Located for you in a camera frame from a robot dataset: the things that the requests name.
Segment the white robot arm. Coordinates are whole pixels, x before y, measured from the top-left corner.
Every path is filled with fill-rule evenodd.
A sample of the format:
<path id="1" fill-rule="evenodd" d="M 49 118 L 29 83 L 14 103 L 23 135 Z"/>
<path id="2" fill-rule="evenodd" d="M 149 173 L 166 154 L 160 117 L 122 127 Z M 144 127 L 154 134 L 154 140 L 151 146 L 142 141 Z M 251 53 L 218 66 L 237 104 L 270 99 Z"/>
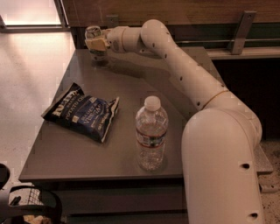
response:
<path id="1" fill-rule="evenodd" d="M 156 20 L 140 27 L 89 26 L 87 48 L 162 58 L 198 110 L 181 144 L 189 224 L 264 224 L 254 150 L 262 138 L 257 115 L 174 42 Z"/>

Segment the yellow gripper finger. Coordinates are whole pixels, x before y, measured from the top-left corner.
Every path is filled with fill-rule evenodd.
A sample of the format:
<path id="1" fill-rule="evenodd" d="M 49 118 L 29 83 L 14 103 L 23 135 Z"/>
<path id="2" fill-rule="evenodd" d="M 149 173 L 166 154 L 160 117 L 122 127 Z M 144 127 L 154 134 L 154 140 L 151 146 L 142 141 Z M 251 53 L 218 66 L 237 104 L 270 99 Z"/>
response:
<path id="1" fill-rule="evenodd" d="M 109 49 L 109 44 L 103 38 L 86 39 L 85 43 L 90 50 L 105 52 Z"/>

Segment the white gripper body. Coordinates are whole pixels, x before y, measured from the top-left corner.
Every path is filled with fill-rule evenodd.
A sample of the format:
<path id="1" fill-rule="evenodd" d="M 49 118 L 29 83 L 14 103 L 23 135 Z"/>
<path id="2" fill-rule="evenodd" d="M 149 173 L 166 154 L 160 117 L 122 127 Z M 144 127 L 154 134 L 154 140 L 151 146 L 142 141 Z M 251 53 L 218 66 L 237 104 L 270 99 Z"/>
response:
<path id="1" fill-rule="evenodd" d="M 125 53 L 123 46 L 123 34 L 127 26 L 117 26 L 103 31 L 109 48 L 115 53 Z"/>

